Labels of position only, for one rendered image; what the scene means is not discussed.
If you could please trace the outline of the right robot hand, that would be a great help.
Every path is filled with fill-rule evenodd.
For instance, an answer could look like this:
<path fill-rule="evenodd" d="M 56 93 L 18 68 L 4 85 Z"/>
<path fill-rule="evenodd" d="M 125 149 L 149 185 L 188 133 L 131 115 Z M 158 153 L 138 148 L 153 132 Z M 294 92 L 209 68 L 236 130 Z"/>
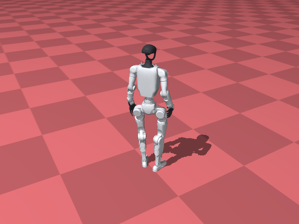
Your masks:
<path fill-rule="evenodd" d="M 167 107 L 168 108 L 168 107 Z M 167 112 L 167 118 L 169 118 L 170 116 L 171 116 L 171 114 L 172 114 L 172 111 L 173 111 L 174 109 L 173 108 L 170 108 Z"/>

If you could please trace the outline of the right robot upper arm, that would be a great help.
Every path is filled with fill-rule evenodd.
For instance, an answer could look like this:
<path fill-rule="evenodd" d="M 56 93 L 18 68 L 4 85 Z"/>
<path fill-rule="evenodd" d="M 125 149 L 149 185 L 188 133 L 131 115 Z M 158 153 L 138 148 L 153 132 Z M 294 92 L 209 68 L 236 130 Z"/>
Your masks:
<path fill-rule="evenodd" d="M 161 97 L 167 97 L 167 88 L 168 88 L 168 71 L 165 69 L 158 68 L 157 69 L 158 76 L 160 77 L 160 83 L 161 83 Z"/>

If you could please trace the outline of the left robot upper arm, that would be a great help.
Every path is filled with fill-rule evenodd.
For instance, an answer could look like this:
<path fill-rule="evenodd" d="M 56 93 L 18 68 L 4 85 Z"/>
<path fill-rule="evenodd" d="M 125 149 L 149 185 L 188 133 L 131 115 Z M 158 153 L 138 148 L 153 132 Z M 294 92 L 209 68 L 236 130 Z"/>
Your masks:
<path fill-rule="evenodd" d="M 135 80 L 136 80 L 136 69 L 138 65 L 133 65 L 130 67 L 130 74 L 129 74 L 129 84 L 128 84 L 128 90 L 130 91 L 135 91 L 136 85 Z"/>

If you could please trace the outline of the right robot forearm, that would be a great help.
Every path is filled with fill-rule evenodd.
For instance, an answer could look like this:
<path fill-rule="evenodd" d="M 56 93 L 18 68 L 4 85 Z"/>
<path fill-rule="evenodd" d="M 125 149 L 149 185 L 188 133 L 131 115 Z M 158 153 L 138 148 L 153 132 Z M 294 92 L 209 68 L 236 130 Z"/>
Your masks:
<path fill-rule="evenodd" d="M 167 91 L 167 97 L 164 97 L 164 101 L 165 101 L 168 109 L 170 109 L 170 108 L 174 109 L 174 104 L 172 103 L 169 90 Z"/>

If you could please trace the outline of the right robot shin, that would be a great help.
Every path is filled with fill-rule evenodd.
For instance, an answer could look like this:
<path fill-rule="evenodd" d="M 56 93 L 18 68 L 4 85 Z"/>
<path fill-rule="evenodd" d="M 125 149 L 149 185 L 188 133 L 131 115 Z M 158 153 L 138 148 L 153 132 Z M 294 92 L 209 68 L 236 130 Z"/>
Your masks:
<path fill-rule="evenodd" d="M 164 139 L 163 137 L 160 137 L 158 139 L 158 145 L 154 144 L 154 154 L 155 154 L 155 165 L 160 166 L 161 156 L 163 154 L 164 150 Z"/>

